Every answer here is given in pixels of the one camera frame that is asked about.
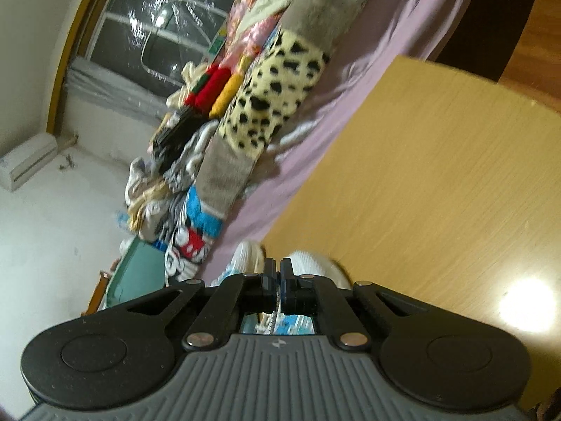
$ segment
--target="white logo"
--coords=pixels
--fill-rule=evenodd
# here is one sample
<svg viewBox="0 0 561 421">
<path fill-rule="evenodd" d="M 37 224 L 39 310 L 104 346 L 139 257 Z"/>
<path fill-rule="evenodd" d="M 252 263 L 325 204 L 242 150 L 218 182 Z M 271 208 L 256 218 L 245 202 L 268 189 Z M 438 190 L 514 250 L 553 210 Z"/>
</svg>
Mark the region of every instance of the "white logo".
<svg viewBox="0 0 561 421">
<path fill-rule="evenodd" d="M 274 342 L 271 342 L 271 345 L 273 345 L 276 348 L 281 348 L 284 345 L 288 345 L 288 344 L 282 339 L 277 339 Z"/>
</svg>

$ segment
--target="light wood tabletop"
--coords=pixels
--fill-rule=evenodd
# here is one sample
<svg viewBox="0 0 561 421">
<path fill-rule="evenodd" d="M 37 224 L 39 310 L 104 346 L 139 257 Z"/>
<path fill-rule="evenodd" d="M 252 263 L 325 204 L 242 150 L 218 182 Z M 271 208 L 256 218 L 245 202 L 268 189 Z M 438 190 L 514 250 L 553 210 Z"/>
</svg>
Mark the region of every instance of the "light wood tabletop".
<svg viewBox="0 0 561 421">
<path fill-rule="evenodd" d="M 561 115 L 529 98 L 397 58 L 263 246 L 514 334 L 523 408 L 561 386 Z"/>
</svg>

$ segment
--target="bed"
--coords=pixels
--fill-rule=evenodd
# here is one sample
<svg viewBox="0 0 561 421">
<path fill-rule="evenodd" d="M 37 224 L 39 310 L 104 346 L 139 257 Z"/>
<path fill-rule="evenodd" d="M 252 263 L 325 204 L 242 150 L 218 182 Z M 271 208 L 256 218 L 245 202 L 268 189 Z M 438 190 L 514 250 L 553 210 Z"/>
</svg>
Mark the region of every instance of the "bed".
<svg viewBox="0 0 561 421">
<path fill-rule="evenodd" d="M 397 55 L 436 59 L 470 0 L 368 0 L 329 67 L 279 138 L 303 128 L 305 142 L 270 147 L 264 174 L 235 203 L 198 277 L 210 282 L 241 240 L 261 241 Z M 260 177 L 260 166 L 254 175 Z"/>
</svg>

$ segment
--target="ribbed surface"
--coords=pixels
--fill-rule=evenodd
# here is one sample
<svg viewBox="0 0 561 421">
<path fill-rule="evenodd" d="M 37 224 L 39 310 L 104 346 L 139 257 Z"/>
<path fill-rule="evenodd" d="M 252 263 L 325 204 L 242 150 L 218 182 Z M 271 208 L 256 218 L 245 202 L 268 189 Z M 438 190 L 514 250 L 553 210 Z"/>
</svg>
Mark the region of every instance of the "ribbed surface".
<svg viewBox="0 0 561 421">
<path fill-rule="evenodd" d="M 515 407 L 445 414 L 396 392 L 371 360 L 333 348 L 322 336 L 232 336 L 193 353 L 155 394 L 96 413 L 41 405 L 26 421 L 523 421 Z"/>
</svg>

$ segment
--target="wooden window frame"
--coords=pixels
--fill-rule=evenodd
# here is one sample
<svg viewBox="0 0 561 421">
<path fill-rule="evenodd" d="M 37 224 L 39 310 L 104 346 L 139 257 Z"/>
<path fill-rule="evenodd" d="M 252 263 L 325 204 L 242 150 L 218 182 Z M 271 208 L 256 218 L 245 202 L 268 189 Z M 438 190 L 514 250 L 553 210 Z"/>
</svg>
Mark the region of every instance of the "wooden window frame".
<svg viewBox="0 0 561 421">
<path fill-rule="evenodd" d="M 54 134 L 57 128 L 57 116 L 64 104 L 63 84 L 68 64 L 74 55 L 84 55 L 94 34 L 97 22 L 108 0 L 81 0 L 72 20 L 72 25 L 66 37 L 57 72 L 54 78 L 47 115 L 48 133 Z"/>
</svg>

